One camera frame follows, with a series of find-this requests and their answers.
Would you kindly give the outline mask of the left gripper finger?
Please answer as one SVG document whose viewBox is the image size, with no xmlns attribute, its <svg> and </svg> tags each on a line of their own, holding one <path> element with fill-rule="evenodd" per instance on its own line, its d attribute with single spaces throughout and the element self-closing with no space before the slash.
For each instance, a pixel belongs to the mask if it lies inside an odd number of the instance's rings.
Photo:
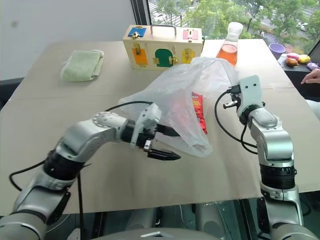
<svg viewBox="0 0 320 240">
<path fill-rule="evenodd" d="M 160 161 L 176 161 L 181 158 L 180 155 L 176 154 L 173 151 L 158 150 L 154 148 L 152 148 L 147 152 L 147 157 L 151 159 L 160 160 Z"/>
<path fill-rule="evenodd" d="M 180 135 L 170 126 L 157 124 L 156 131 L 169 137 L 179 137 Z"/>
</svg>

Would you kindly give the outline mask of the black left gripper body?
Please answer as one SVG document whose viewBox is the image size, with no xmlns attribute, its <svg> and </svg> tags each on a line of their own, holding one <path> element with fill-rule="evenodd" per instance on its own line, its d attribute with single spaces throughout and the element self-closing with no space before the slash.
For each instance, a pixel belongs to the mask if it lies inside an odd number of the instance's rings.
<svg viewBox="0 0 320 240">
<path fill-rule="evenodd" d="M 139 132 L 136 146 L 148 153 L 157 153 L 159 150 L 152 147 L 152 142 L 158 131 L 158 125 L 143 127 Z"/>
</svg>

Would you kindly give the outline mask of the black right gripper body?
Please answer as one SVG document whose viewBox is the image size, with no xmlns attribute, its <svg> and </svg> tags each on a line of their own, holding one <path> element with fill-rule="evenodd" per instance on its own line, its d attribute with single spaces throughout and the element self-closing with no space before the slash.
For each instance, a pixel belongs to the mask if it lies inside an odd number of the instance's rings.
<svg viewBox="0 0 320 240">
<path fill-rule="evenodd" d="M 236 107 L 238 109 L 241 105 L 241 98 L 240 98 L 240 93 L 241 93 L 241 88 L 240 86 L 231 86 L 229 87 L 224 93 L 224 95 L 230 95 L 231 97 L 231 102 L 229 103 L 224 103 L 223 108 L 232 108 Z"/>
</svg>

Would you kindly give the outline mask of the translucent white plastic bag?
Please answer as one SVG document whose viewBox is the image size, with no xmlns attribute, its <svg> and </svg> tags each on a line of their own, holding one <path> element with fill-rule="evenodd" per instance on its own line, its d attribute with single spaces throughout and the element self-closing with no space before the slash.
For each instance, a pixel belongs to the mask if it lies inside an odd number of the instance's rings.
<svg viewBox="0 0 320 240">
<path fill-rule="evenodd" d="M 229 86 L 237 82 L 238 73 L 228 61 L 196 57 L 190 64 L 179 64 L 163 71 L 144 90 L 121 98 L 119 104 L 133 102 L 121 110 L 137 120 L 145 108 L 140 101 L 155 103 L 162 112 L 160 124 L 178 133 L 175 137 L 157 133 L 156 140 L 204 158 L 213 152 L 213 147 L 197 119 L 192 95 L 203 97 L 203 110 L 206 112 Z"/>
</svg>

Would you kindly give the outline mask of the bystander bare hand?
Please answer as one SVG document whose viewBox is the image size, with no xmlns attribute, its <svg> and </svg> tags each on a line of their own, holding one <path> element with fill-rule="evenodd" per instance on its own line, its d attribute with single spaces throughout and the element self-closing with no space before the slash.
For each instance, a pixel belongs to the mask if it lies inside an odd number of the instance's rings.
<svg viewBox="0 0 320 240">
<path fill-rule="evenodd" d="M 301 84 L 320 84 L 320 69 L 313 69 L 303 78 Z"/>
</svg>

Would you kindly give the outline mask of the red snack packet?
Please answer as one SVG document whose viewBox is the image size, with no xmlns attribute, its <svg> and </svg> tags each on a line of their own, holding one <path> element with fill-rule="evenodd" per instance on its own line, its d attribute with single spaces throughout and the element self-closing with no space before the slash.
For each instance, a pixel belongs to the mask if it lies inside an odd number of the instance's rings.
<svg viewBox="0 0 320 240">
<path fill-rule="evenodd" d="M 204 115 L 204 98 L 202 95 L 192 92 L 192 105 L 196 114 L 196 118 L 205 135 L 208 134 L 206 120 Z"/>
</svg>

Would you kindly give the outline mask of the flask with orange liquid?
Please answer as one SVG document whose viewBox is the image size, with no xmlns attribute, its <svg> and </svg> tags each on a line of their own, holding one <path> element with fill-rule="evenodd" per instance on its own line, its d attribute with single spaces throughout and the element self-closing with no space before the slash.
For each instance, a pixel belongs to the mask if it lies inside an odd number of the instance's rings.
<svg viewBox="0 0 320 240">
<path fill-rule="evenodd" d="M 243 25 L 239 22 L 230 22 L 227 36 L 216 57 L 228 61 L 232 66 L 237 64 L 238 41 L 243 31 Z"/>
</svg>

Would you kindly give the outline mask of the purple plastic bowl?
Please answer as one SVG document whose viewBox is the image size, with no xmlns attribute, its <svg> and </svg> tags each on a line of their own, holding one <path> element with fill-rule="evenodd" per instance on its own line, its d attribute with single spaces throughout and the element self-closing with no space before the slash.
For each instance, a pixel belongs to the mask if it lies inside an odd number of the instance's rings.
<svg viewBox="0 0 320 240">
<path fill-rule="evenodd" d="M 282 54 L 286 52 L 286 48 L 282 44 L 276 42 L 270 43 L 268 48 L 276 60 L 278 60 Z"/>
</svg>

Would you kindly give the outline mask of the black side table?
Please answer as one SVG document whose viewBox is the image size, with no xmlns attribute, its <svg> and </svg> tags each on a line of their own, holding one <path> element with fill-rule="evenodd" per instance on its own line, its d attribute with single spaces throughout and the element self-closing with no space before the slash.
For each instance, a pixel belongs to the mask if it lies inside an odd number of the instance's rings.
<svg viewBox="0 0 320 240">
<path fill-rule="evenodd" d="M 305 64 L 299 64 L 294 67 L 288 66 L 286 64 L 286 59 L 286 56 L 281 56 L 277 61 L 294 87 L 306 100 L 320 102 L 320 84 L 301 84 L 303 78 L 311 72 L 308 67 Z"/>
</svg>

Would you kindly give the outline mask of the bystander light clothing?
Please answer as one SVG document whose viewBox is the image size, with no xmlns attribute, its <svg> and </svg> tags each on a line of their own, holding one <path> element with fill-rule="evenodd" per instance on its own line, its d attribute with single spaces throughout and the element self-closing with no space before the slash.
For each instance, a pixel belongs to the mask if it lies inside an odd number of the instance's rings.
<svg viewBox="0 0 320 240">
<path fill-rule="evenodd" d="M 320 121 L 320 102 L 306 99 L 305 100 L 309 107 L 312 109 L 317 119 Z"/>
</svg>

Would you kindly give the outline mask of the wooden lock box toy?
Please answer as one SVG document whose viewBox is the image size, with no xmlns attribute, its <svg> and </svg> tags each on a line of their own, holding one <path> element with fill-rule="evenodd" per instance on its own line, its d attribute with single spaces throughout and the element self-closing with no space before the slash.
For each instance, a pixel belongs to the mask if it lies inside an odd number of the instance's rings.
<svg viewBox="0 0 320 240">
<path fill-rule="evenodd" d="M 168 24 L 130 25 L 122 39 L 131 67 L 164 71 L 190 64 L 204 47 L 201 28 Z"/>
</svg>

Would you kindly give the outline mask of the folded green towel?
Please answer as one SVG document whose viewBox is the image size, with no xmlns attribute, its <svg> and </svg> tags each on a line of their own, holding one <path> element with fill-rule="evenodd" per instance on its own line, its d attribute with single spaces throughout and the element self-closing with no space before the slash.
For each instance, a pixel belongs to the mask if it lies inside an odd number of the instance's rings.
<svg viewBox="0 0 320 240">
<path fill-rule="evenodd" d="M 104 63 L 102 50 L 74 50 L 63 63 L 60 79 L 63 82 L 79 83 L 96 80 Z"/>
</svg>

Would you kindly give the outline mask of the dark window frame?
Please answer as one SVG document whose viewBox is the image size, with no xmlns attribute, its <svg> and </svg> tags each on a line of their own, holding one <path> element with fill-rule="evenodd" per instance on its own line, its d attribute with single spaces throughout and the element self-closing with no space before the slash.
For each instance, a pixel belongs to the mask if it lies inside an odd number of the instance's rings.
<svg viewBox="0 0 320 240">
<path fill-rule="evenodd" d="M 149 0 L 129 0 L 131 3 L 133 16 L 137 25 L 152 24 Z"/>
</svg>

